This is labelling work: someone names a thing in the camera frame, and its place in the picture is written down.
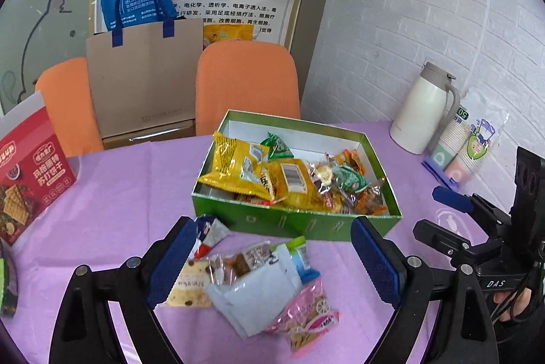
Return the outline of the person's right hand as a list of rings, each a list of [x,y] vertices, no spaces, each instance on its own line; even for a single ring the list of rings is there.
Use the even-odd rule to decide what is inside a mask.
[[[512,316],[520,315],[531,301],[532,290],[525,288],[520,293],[498,292],[493,295],[493,302],[497,305],[494,315],[496,321],[510,321]]]

